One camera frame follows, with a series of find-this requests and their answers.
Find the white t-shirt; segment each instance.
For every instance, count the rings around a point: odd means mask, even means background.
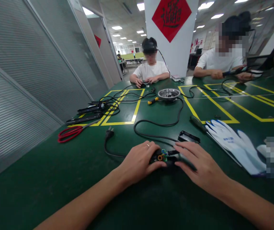
[[[220,57],[219,53],[216,53],[215,48],[213,48],[202,54],[196,67],[201,67],[202,69],[220,69],[225,72],[243,65],[242,57],[233,57],[231,53],[228,55],[230,57]]]
[[[143,63],[138,66],[134,72],[139,79],[143,80],[146,80],[148,77],[155,77],[162,73],[169,73],[167,66],[162,61],[156,61],[156,65],[148,65],[147,63]]]

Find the computer monitor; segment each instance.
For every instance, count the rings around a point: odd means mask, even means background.
[[[199,47],[200,47],[200,46],[196,46],[196,47],[195,47],[195,49],[194,49],[194,51],[196,52],[196,51],[197,51],[197,49],[198,49]]]

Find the hand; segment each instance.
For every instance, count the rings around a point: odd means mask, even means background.
[[[183,154],[197,169],[193,171],[184,162],[177,161],[179,166],[196,185],[209,194],[217,197],[231,183],[213,158],[198,144],[193,142],[176,142],[175,150]]]
[[[163,161],[149,165],[150,158],[157,149],[160,147],[154,142],[145,141],[130,150],[121,165],[115,169],[127,187],[137,183],[158,168],[167,166]]]
[[[223,79],[222,70],[211,70],[212,79]]]
[[[240,83],[244,83],[252,80],[254,78],[254,75],[251,73],[244,72],[244,73],[237,74],[236,77],[238,77]]]
[[[158,81],[156,77],[149,77],[145,80],[145,82],[148,82],[150,84],[153,84],[156,81]]]
[[[136,84],[137,88],[140,88],[140,86],[142,85],[142,80],[139,78],[136,78],[134,83]]]

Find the forearm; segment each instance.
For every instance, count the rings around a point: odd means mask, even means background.
[[[99,212],[125,189],[125,183],[115,169],[42,222],[36,230],[85,230]]]
[[[211,75],[212,70],[198,69],[194,71],[194,77],[206,77]]]
[[[136,78],[137,78],[137,75],[131,74],[130,75],[130,82],[135,82]]]
[[[226,189],[216,197],[258,229],[274,229],[274,205],[240,183],[230,179]]]
[[[156,76],[156,79],[158,81],[164,80],[164,79],[167,79],[167,78],[170,78],[170,73],[162,73],[162,74]]]

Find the metal bowl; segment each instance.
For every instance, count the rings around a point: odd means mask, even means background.
[[[166,101],[174,101],[180,94],[181,92],[177,89],[162,89],[158,92],[158,96]]]

